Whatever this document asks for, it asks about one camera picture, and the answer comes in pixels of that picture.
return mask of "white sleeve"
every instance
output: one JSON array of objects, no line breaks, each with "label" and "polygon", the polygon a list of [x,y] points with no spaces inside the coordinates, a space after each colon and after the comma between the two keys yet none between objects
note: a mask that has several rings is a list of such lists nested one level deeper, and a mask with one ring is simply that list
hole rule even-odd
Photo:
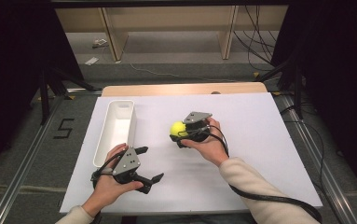
[{"label": "white sleeve", "polygon": [[[286,197],[240,158],[222,162],[219,172],[225,181],[236,189],[253,194]],[[243,197],[241,199],[259,224],[318,223],[305,210],[296,205],[255,201]]]},{"label": "white sleeve", "polygon": [[78,205],[71,208],[70,212],[56,224],[89,224],[93,219],[82,206]]}]

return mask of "white paper sheet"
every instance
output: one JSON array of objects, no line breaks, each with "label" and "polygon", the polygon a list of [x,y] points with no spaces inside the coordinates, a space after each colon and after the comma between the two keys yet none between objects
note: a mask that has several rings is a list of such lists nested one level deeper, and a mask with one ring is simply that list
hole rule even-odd
[{"label": "white paper sheet", "polygon": [[103,212],[117,215],[189,214],[247,210],[219,175],[218,169],[193,148],[179,148],[170,139],[170,127],[191,111],[209,112],[221,122],[230,157],[243,158],[263,177],[290,197],[320,207],[280,113],[269,93],[207,94],[187,96],[100,97],[94,107],[76,168],[61,212],[82,204],[92,193],[90,180],[95,148],[108,104],[135,103],[135,147],[149,147],[139,155],[139,175],[164,173],[148,194],[122,195]]}]

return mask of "tennis ball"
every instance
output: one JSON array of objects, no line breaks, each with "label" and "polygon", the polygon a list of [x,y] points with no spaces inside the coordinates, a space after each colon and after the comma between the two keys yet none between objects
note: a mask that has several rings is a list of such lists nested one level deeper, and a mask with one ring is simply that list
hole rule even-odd
[{"label": "tennis ball", "polygon": [[170,134],[177,137],[187,136],[186,125],[182,121],[174,122],[170,128]]}]

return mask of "wire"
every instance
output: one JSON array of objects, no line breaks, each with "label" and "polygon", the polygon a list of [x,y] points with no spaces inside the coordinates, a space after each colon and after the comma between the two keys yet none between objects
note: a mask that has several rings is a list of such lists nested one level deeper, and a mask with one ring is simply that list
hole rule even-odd
[{"label": "wire", "polygon": [[272,54],[271,54],[271,52],[268,50],[268,46],[265,46],[266,43],[265,43],[263,37],[260,35],[260,29],[259,29],[260,6],[256,6],[256,22],[254,22],[254,19],[252,18],[252,16],[251,16],[251,14],[250,14],[250,12],[249,12],[247,6],[245,6],[245,10],[247,11],[248,16],[249,16],[249,18],[250,18],[250,20],[251,20],[251,23],[252,23],[253,26],[254,26],[254,33],[253,33],[252,40],[254,40],[254,34],[257,33],[257,34],[259,35],[259,40],[260,40],[260,42],[262,42],[262,45],[261,45],[261,46],[262,46],[262,49],[263,49],[263,51],[265,52],[265,54],[266,54],[268,60],[270,61],[270,58],[268,57],[268,54],[266,53],[264,47],[266,47],[266,50],[268,51],[268,53],[270,54],[270,56],[272,56]]},{"label": "wire", "polygon": [[239,36],[236,34],[236,32],[233,32],[234,35],[237,37],[237,39],[240,41],[240,43],[248,49],[248,51],[250,51],[253,55],[255,55],[256,57],[260,58],[261,60],[263,60],[265,63],[270,63],[270,61],[268,59],[265,59],[264,57],[260,56],[260,54],[258,54],[256,51],[254,51],[253,49],[251,49],[251,47],[249,47],[247,44],[244,43],[244,41],[242,41]]},{"label": "wire", "polygon": [[276,42],[277,42],[276,37],[274,37],[274,35],[273,35],[270,31],[268,31],[268,33],[271,35],[271,37],[274,39],[274,41],[276,41]]},{"label": "wire", "polygon": [[105,52],[105,49],[107,48],[107,46],[105,46],[105,47],[103,47],[103,50],[102,50],[102,56],[103,56],[103,59],[105,60],[105,62],[107,62],[107,60],[105,59],[105,57],[104,57],[104,52]]},{"label": "wire", "polygon": [[180,77],[180,78],[195,78],[195,79],[201,79],[201,80],[206,80],[206,81],[238,82],[238,80],[233,80],[233,79],[206,78],[206,77],[185,77],[185,76],[178,76],[178,75],[171,74],[171,73],[156,73],[156,72],[152,72],[152,71],[147,70],[147,69],[136,68],[136,67],[134,67],[134,65],[132,65],[132,63],[130,63],[130,66],[131,66],[134,70],[147,72],[147,73],[150,73],[150,74],[153,74],[153,75],[157,75],[157,76],[170,76],[170,77]]},{"label": "wire", "polygon": [[218,130],[218,132],[219,132],[220,134],[222,134],[222,138],[224,139],[224,142],[225,142],[225,145],[226,145],[225,152],[226,152],[227,155],[228,155],[227,139],[225,138],[224,133],[222,133],[222,131],[221,131],[218,127],[216,127],[216,126],[214,126],[214,125],[209,125],[209,126],[212,127],[212,128],[215,128],[216,130]]},{"label": "wire", "polygon": [[[220,129],[216,128],[221,134],[222,136],[223,133]],[[227,151],[227,144],[225,144],[224,140],[222,138],[220,138],[219,136],[216,136],[212,133],[206,133],[209,136],[214,137],[215,139],[219,140],[221,142],[221,144],[224,146],[225,151]],[[257,201],[267,201],[267,202],[275,202],[275,203],[289,203],[289,204],[293,204],[293,205],[297,205],[300,206],[301,208],[303,208],[307,213],[309,213],[309,215],[311,215],[313,218],[315,218],[318,222],[322,223],[322,216],[320,214],[320,212],[318,212],[318,210],[316,208],[314,208],[312,205],[299,201],[297,199],[293,199],[293,198],[288,198],[288,197],[279,197],[279,196],[269,196],[269,195],[261,195],[261,194],[253,194],[253,193],[249,193],[249,192],[245,192],[242,190],[239,190],[231,185],[229,185],[231,187],[231,189],[239,194],[241,197],[244,198],[248,198],[251,200],[257,200]]]},{"label": "wire", "polygon": [[290,105],[288,107],[286,107],[285,109],[283,109],[282,111],[280,111],[280,115],[286,113],[287,111],[291,110],[291,109],[295,109],[294,105]]},{"label": "wire", "polygon": [[[242,31],[242,32],[245,34],[245,36],[247,36],[247,38],[251,39],[251,37],[248,36],[247,33],[245,33],[245,31]],[[270,45],[270,44],[262,43],[262,42],[257,41],[257,40],[254,40],[254,42],[257,43],[257,44],[260,44],[260,45],[266,45],[266,46],[268,46],[268,47],[275,48],[274,46],[272,46],[272,45]]]},{"label": "wire", "polygon": [[263,83],[268,82],[268,81],[271,81],[271,80],[274,80],[274,79],[279,79],[279,78],[280,78],[280,77],[270,78],[270,79],[268,79],[268,80],[264,80]]},{"label": "wire", "polygon": [[284,121],[285,123],[298,123],[298,124],[302,124],[305,125],[306,127],[311,128],[319,137],[320,141],[321,141],[321,165],[320,165],[320,175],[319,175],[319,181],[320,181],[320,185],[316,184],[315,181],[311,180],[312,184],[317,187],[321,193],[324,195],[326,201],[329,203],[329,206],[332,209],[332,212],[334,213],[338,223],[342,223],[339,216],[337,215],[336,209],[335,207],[332,205],[332,202],[330,202],[330,199],[327,196],[326,190],[324,189],[324,185],[323,185],[323,164],[324,164],[324,145],[323,145],[323,139],[321,134],[311,125],[303,122],[303,121],[295,121],[295,120],[288,120],[288,121]]},{"label": "wire", "polygon": [[100,49],[100,48],[105,48],[105,47],[109,47],[109,45],[100,45],[100,46],[95,46],[95,47],[91,47],[92,49]]},{"label": "wire", "polygon": [[93,174],[91,175],[91,181],[93,182],[93,188],[96,188],[97,182],[100,178],[101,175],[105,175],[102,174],[103,169],[109,164],[109,162],[111,162],[112,160],[116,159],[117,157],[122,156],[123,154],[125,154],[125,150],[115,154],[113,157],[111,157],[110,159],[108,159],[102,167],[100,167],[98,170],[96,170],[95,172],[93,172]]}]

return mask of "white container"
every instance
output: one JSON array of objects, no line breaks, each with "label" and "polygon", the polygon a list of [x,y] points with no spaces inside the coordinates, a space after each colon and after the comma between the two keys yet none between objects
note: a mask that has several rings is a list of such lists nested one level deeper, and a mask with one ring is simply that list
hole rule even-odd
[{"label": "white container", "polygon": [[133,146],[136,121],[133,101],[112,101],[109,104],[93,159],[96,167],[105,163],[107,153],[116,145],[127,143]]}]

